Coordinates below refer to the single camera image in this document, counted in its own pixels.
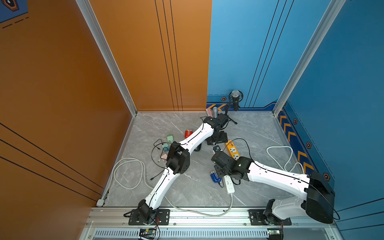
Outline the blue electric shaver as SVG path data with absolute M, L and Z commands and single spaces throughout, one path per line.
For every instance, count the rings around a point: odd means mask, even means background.
M 222 178 L 220 178 L 216 171 L 211 171 L 210 177 L 212 181 L 216 184 L 219 184 L 222 181 Z

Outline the yellow power strip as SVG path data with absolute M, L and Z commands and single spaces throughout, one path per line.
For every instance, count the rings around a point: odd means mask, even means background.
M 234 145 L 233 141 L 227 142 L 226 149 L 227 149 L 228 153 L 230 154 L 230 156 L 233 159 L 235 159 L 236 161 L 240 158 L 239 152 L 238 152 L 236 146 Z

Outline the white power strip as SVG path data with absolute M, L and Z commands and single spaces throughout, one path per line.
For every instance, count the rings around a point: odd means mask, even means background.
M 232 181 L 232 178 L 228 175 L 225 175 L 223 178 L 227 193 L 229 195 L 233 194 L 235 192 L 235 187 Z

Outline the red electric shaver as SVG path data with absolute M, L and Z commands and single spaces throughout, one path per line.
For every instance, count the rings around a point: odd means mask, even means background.
M 186 130 L 185 131 L 185 138 L 188 138 L 189 136 L 191 136 L 193 134 L 193 131 L 192 130 Z

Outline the green USB charger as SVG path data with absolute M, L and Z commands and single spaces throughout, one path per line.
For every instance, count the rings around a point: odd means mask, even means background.
M 172 142 L 174 141 L 174 137 L 173 137 L 173 135 L 168 135 L 168 136 L 167 136 L 167 141 L 168 141 L 169 143 L 172 143 Z

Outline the teal USB charger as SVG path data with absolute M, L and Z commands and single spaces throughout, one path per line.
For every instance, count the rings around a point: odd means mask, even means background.
M 170 149 L 170 147 L 169 147 L 169 145 L 168 145 L 167 143 L 162 144 L 162 148 L 163 148 L 163 150 L 164 150 L 165 152 L 168 152 L 169 149 Z

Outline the pink USB charger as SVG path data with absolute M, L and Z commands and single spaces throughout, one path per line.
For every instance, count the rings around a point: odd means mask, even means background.
M 164 161 L 164 162 L 166 162 L 166 161 L 167 161 L 167 157 L 168 157 L 167 154 L 163 154 L 163 155 L 161 156 L 161 160 Z

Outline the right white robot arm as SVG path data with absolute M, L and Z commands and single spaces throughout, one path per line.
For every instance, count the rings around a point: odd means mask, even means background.
M 279 224 L 291 217 L 305 216 L 320 223 L 333 223 L 336 194 L 321 174 L 290 173 L 246 157 L 235 160 L 219 149 L 211 160 L 220 178 L 229 176 L 237 181 L 262 183 L 293 195 L 284 200 L 269 200 L 264 211 L 269 223 Z

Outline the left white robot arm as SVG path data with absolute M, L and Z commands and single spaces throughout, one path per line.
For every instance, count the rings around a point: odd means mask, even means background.
M 216 118 L 205 117 L 200 127 L 181 142 L 173 142 L 166 159 L 166 168 L 151 193 L 138 204 L 138 213 L 146 224 L 155 220 L 157 209 L 173 182 L 190 167 L 193 151 L 206 139 L 218 142 L 230 118 L 219 114 Z

